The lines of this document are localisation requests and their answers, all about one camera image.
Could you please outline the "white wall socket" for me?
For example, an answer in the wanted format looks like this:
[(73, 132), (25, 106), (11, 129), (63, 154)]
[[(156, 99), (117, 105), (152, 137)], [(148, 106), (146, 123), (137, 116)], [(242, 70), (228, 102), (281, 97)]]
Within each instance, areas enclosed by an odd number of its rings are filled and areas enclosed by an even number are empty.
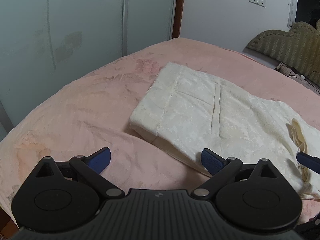
[(266, 0), (249, 0), (249, 2), (257, 4), (261, 7), (266, 7)]

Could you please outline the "frosted glass wardrobe door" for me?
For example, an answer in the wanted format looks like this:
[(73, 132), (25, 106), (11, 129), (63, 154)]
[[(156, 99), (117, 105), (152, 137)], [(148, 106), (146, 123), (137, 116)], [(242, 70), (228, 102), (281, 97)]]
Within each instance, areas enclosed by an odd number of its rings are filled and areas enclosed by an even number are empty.
[(171, 39), (176, 0), (1, 0), (1, 137), (64, 85)]

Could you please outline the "dark window with frame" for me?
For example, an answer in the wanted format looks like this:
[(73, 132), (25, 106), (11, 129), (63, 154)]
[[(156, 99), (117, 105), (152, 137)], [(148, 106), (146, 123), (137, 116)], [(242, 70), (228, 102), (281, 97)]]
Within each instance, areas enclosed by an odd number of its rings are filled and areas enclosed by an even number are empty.
[(291, 0), (287, 27), (306, 22), (313, 27), (319, 20), (319, 0)]

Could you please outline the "pink bed blanket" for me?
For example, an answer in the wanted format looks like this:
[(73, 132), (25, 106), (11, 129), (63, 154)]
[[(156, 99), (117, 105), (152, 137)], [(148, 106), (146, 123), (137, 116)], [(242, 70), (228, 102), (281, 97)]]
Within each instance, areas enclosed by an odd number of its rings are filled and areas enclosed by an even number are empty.
[(118, 187), (191, 190), (206, 176), (142, 140), (129, 117), (158, 72), (174, 62), (231, 81), (253, 95), (287, 103), (319, 128), (319, 96), (254, 59), (187, 38), (162, 42), (121, 57), (71, 82), (36, 107), (1, 141), (1, 208), (11, 202), (45, 156), (68, 161), (108, 147), (103, 172)]

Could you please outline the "brown wooden wardrobe frame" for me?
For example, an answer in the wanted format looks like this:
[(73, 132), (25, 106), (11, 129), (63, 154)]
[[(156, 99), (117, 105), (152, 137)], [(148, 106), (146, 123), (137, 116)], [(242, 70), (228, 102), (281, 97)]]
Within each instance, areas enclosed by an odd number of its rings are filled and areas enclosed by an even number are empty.
[(176, 0), (174, 22), (172, 26), (172, 38), (180, 36), (184, 0)]

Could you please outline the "cream white pants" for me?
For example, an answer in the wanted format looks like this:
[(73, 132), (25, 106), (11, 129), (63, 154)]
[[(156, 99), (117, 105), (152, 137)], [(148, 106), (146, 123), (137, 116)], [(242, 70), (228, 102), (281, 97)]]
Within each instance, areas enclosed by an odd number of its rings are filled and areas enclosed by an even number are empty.
[(220, 77), (167, 63), (131, 114), (130, 126), (203, 174), (205, 148), (248, 164), (266, 158), (303, 199), (319, 198), (319, 175), (296, 159), (301, 151), (319, 156), (319, 130), (286, 103), (259, 98)]

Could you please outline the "olive green padded headboard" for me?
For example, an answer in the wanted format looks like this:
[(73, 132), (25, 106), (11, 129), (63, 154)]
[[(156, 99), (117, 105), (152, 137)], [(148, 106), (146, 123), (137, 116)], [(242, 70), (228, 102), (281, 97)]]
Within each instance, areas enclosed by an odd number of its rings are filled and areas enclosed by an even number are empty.
[(294, 68), (319, 85), (319, 22), (316, 23), (316, 27), (298, 22), (288, 32), (264, 31), (253, 38), (246, 48)]

